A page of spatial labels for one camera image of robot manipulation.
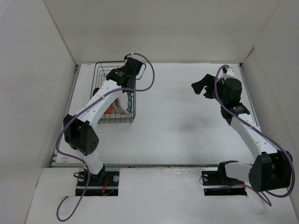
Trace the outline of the white plate green rim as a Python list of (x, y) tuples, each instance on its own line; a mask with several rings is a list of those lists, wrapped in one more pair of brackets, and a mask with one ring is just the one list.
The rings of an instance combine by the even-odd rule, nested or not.
[(124, 92), (118, 98), (118, 102), (121, 114), (130, 114), (132, 112), (133, 101), (131, 92)]

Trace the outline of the white plate red characters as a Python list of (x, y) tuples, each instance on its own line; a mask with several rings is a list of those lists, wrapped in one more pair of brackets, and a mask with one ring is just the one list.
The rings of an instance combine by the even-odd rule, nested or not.
[(115, 101), (114, 101), (114, 107), (115, 107), (115, 110), (119, 113), (119, 114), (125, 114), (122, 107), (121, 107), (121, 104), (119, 102), (119, 99), (117, 98)]

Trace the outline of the orange plate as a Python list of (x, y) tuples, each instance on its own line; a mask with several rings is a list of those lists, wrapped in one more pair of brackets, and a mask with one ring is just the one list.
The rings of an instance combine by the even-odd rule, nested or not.
[(105, 114), (115, 114), (117, 113), (114, 104), (111, 104), (105, 111)]

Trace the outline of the black plate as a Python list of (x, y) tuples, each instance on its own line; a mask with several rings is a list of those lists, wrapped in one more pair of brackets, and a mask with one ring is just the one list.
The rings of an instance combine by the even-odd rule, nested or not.
[(95, 88), (95, 89), (93, 90), (93, 96), (94, 96), (98, 91), (99, 91), (99, 88)]

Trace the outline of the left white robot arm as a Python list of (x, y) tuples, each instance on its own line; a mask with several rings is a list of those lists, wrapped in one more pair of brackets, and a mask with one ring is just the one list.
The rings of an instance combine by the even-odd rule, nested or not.
[(68, 114), (64, 118), (65, 142), (79, 151), (80, 159), (90, 170), (88, 179), (94, 185), (102, 184), (105, 178), (105, 165), (96, 151), (99, 138), (94, 129), (108, 107), (125, 92), (123, 89), (135, 87), (135, 78), (141, 67), (142, 62), (128, 58), (122, 67), (112, 69), (106, 75), (102, 86), (84, 106), (86, 111), (81, 109), (79, 116), (69, 126), (67, 124), (74, 117)]

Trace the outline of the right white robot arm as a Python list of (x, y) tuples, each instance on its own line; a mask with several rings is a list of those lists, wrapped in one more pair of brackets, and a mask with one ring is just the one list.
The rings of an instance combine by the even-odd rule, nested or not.
[(238, 161), (221, 162), (216, 172), (209, 171), (209, 185), (231, 185), (247, 182), (256, 192), (272, 193), (287, 188), (284, 196), (290, 195), (295, 185), (292, 155), (273, 139), (262, 133), (253, 121), (247, 107), (241, 102), (242, 83), (230, 75), (214, 77), (210, 74), (191, 85), (195, 94), (217, 100), (221, 115), (244, 141), (251, 152), (254, 163), (240, 164)]

